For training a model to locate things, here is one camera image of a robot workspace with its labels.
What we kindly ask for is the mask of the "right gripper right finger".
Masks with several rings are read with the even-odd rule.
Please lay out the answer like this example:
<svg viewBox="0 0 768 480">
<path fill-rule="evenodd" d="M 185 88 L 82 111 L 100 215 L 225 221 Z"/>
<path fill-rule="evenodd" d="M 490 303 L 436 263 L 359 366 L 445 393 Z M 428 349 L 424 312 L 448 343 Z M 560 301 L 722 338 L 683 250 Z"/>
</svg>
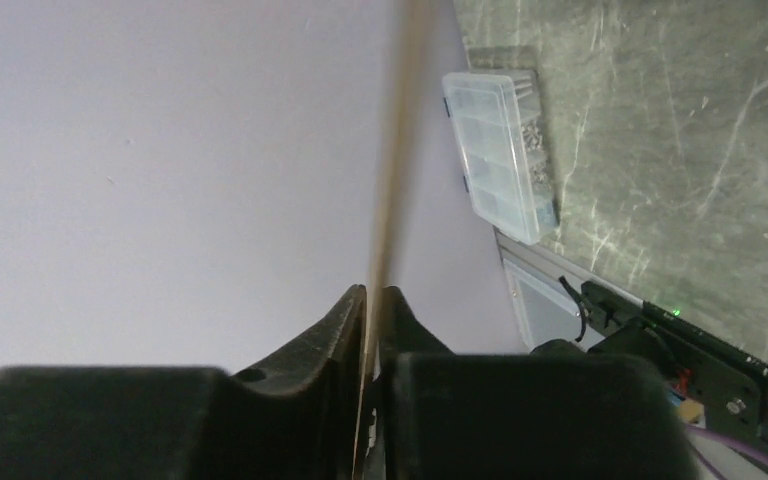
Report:
<svg viewBox="0 0 768 480">
<path fill-rule="evenodd" d="M 653 366 L 553 342 L 457 354 L 382 293 L 381 382 L 390 479 L 694 479 L 683 424 Z"/>
</svg>

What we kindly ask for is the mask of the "brown backing board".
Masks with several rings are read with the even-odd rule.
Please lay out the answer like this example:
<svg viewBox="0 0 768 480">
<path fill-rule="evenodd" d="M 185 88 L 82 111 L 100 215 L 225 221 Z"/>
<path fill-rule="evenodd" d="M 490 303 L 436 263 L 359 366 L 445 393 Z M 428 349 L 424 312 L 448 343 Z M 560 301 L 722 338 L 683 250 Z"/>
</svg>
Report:
<svg viewBox="0 0 768 480">
<path fill-rule="evenodd" d="M 416 132 L 421 114 L 423 69 L 432 29 L 432 1 L 399 1 L 396 8 L 394 48 L 387 81 L 388 101 L 382 126 L 382 153 L 371 234 L 366 313 L 360 353 L 359 400 L 355 422 L 352 479 L 365 475 L 369 406 L 373 375 L 384 330 L 385 289 L 390 282 L 401 236 L 402 180 L 415 156 Z"/>
</svg>

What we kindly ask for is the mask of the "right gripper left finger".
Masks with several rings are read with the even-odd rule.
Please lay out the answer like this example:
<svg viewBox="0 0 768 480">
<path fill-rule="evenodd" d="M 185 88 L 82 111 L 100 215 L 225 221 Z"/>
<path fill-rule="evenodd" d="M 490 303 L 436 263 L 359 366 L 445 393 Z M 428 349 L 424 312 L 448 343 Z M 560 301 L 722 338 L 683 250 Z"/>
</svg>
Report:
<svg viewBox="0 0 768 480">
<path fill-rule="evenodd" d="M 346 479 L 365 300 L 236 374 L 0 368 L 0 479 Z"/>
</svg>

